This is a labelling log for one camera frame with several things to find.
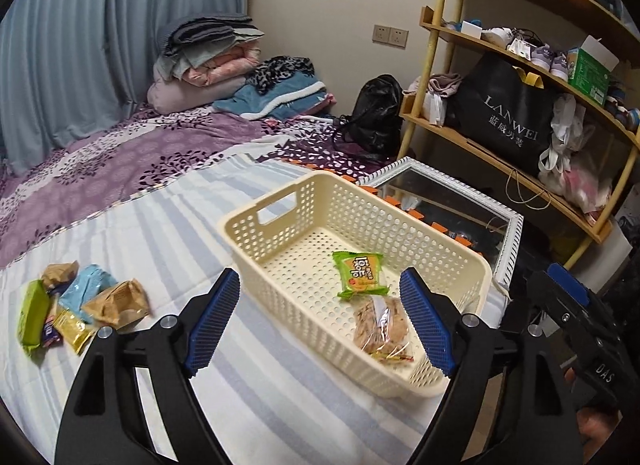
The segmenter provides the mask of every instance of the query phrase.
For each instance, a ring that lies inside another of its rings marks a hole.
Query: green snack wrapper
[[[333,258],[342,281],[338,297],[348,300],[355,293],[386,295],[389,292],[382,273],[382,254],[334,252]]]
[[[40,347],[40,336],[48,311],[49,295],[42,281],[31,281],[27,285],[18,320],[18,340],[29,356]]]

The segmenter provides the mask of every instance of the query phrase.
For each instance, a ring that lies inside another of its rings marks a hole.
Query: blue curtain
[[[14,0],[0,23],[0,149],[15,174],[145,100],[156,31],[246,0]]]

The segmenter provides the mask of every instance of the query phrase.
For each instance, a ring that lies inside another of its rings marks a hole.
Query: electrical outlet
[[[409,31],[408,30],[401,30],[398,28],[392,28],[391,32],[389,33],[389,44],[392,44],[393,46],[399,46],[401,48],[405,48],[406,47],[406,39],[409,36]]]
[[[391,28],[389,26],[380,26],[379,24],[373,25],[373,42],[382,42],[383,44],[387,44],[389,42],[389,32],[391,32]]]

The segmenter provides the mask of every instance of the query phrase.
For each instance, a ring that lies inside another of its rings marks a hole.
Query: black shopping bag
[[[449,99],[446,125],[531,175],[549,147],[557,93],[522,82],[510,62],[485,53]]]

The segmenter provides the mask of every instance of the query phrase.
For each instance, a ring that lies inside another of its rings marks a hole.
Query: purple sneaker
[[[551,63],[553,60],[554,53],[547,44],[540,46],[531,52],[531,62],[539,68],[542,68],[544,71],[549,71],[551,69]]]
[[[569,67],[564,53],[560,52],[554,57],[554,61],[551,63],[551,74],[564,82],[569,81]]]

